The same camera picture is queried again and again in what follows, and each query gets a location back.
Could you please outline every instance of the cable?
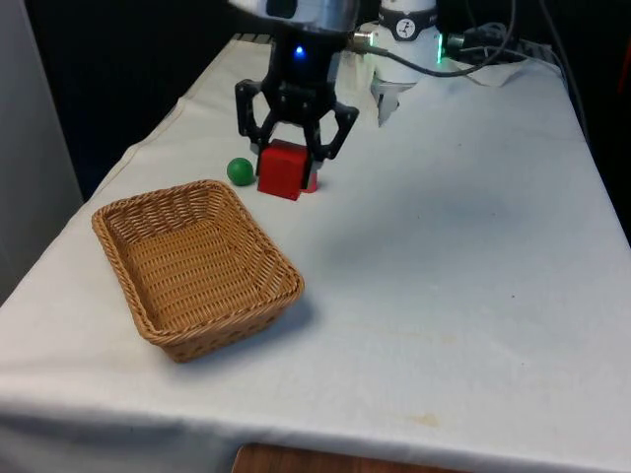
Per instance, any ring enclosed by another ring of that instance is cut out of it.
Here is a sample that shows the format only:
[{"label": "cable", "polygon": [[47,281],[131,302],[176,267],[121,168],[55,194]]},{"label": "cable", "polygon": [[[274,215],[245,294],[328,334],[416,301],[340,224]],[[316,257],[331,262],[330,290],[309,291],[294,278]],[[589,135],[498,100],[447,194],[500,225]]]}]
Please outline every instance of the cable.
[{"label": "cable", "polygon": [[473,15],[470,0],[464,0],[464,8],[466,8],[466,15],[469,17],[469,21],[471,22],[473,29],[477,30],[477,22],[475,21],[475,15]]},{"label": "cable", "polygon": [[[486,49],[498,49],[497,46],[476,46],[476,47],[468,47],[465,49],[461,49],[459,52],[477,52],[477,51],[485,51]],[[556,53],[554,51],[548,51],[552,57],[554,58],[554,60],[557,62],[557,64],[551,64],[548,61],[546,61],[545,59],[540,59],[538,57],[532,57],[532,56],[528,56],[527,54],[524,54],[523,52],[519,52],[519,51],[514,51],[513,49],[504,49],[505,53],[508,54],[513,54],[516,57],[520,57],[523,59],[530,59],[533,61],[537,61],[540,62],[541,64],[544,64],[548,67],[550,67],[551,69],[553,67],[558,67],[558,69],[561,71],[561,77],[563,78],[563,85],[565,86],[565,89],[568,90],[568,82],[567,82],[567,77],[565,75],[565,70],[563,68],[563,64],[561,63],[561,60],[559,59],[559,56],[556,55]]]},{"label": "cable", "polygon": [[570,66],[570,61],[568,59],[567,52],[565,51],[565,46],[563,45],[563,40],[561,39],[561,34],[559,34],[556,26],[554,25],[554,20],[552,19],[552,15],[550,15],[550,11],[548,10],[548,6],[545,3],[545,0],[539,0],[539,5],[541,6],[541,12],[543,13],[543,18],[545,19],[548,27],[550,28],[550,32],[552,33],[552,38],[556,43],[556,48],[559,50],[559,55],[561,56],[561,60],[563,61],[563,67],[565,68],[565,73],[568,78],[568,82],[570,84],[570,88],[574,93],[574,100],[576,102],[577,112],[579,115],[579,121],[581,122],[581,128],[583,128],[583,134],[585,135],[585,140],[588,145],[590,144],[590,133],[588,130],[588,121],[587,116],[585,115],[585,108],[583,107],[583,99],[581,98],[581,93],[579,92],[579,86],[576,82],[576,77],[574,76],[574,71]]},{"label": "cable", "polygon": [[506,33],[506,37],[504,38],[504,41],[498,47],[497,51],[495,51],[493,54],[491,54],[489,57],[487,57],[483,62],[481,62],[477,66],[473,66],[469,69],[464,69],[462,71],[455,71],[455,72],[439,72],[439,71],[433,71],[431,69],[427,69],[423,66],[419,66],[418,64],[414,64],[413,62],[410,62],[407,59],[397,56],[396,54],[393,54],[387,49],[383,49],[382,47],[356,45],[354,47],[354,50],[359,53],[370,53],[370,54],[375,54],[376,56],[392,59],[393,61],[396,61],[399,64],[402,64],[406,67],[409,67],[410,69],[415,70],[416,72],[420,72],[421,74],[425,74],[427,76],[440,77],[440,78],[468,76],[469,74],[479,71],[480,69],[485,68],[489,64],[492,64],[498,57],[500,57],[502,52],[506,49],[506,46],[508,45],[509,41],[511,40],[513,36],[513,31],[515,30],[515,24],[517,22],[517,0],[511,0],[511,5],[512,5],[511,23],[509,25],[509,29]]}]

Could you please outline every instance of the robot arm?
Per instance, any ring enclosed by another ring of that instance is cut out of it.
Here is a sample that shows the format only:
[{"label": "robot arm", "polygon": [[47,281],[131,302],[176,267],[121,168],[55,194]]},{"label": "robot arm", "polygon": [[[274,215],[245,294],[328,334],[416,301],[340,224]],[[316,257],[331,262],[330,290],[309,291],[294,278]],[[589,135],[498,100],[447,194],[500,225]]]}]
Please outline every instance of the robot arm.
[{"label": "robot arm", "polygon": [[[350,133],[359,110],[337,101],[335,79],[339,53],[355,29],[360,0],[231,0],[237,7],[278,23],[269,70],[262,82],[244,80],[236,85],[239,132],[263,152],[278,123],[304,129],[307,163],[302,179],[306,189],[313,170],[333,160]],[[253,99],[263,93],[269,114],[256,123]],[[320,121],[331,110],[338,132],[329,144],[320,139]]]}]

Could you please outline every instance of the dark background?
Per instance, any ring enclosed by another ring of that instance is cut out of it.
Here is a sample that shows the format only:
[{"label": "dark background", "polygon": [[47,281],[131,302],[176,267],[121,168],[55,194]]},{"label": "dark background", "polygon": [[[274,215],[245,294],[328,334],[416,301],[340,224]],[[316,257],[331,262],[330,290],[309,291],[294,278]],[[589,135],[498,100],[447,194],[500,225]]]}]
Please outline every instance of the dark background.
[{"label": "dark background", "polygon": [[[508,22],[509,0],[470,0],[479,24]],[[517,34],[551,42],[535,0],[521,0]],[[625,159],[631,82],[616,92],[631,35],[629,0],[548,0],[577,75],[596,164],[631,237]],[[379,1],[363,2],[362,21]],[[267,26],[221,0],[27,0],[35,37],[85,197],[125,149],[175,105],[235,32]],[[464,0],[439,0],[440,29],[469,28]]]}]

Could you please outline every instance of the red block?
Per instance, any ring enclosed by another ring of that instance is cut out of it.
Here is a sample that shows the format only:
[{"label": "red block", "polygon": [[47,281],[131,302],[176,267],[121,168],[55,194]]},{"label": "red block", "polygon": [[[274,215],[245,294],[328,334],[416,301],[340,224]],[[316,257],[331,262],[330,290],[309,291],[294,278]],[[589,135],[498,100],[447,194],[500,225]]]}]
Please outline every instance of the red block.
[{"label": "red block", "polygon": [[274,140],[263,151],[258,167],[258,190],[266,194],[298,200],[307,165],[307,148]]}]

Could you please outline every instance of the white table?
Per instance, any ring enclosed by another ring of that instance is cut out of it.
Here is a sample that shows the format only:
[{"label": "white table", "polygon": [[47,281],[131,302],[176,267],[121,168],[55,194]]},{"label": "white table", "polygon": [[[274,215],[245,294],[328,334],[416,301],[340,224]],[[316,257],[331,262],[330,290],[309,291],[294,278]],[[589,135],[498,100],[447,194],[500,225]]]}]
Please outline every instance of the white table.
[{"label": "white table", "polygon": [[475,471],[631,471],[631,258],[557,75],[422,81],[322,190],[239,194],[303,272],[266,332],[188,365],[136,333],[103,205],[250,156],[232,43],[0,309],[0,470],[229,471],[277,443]]}]

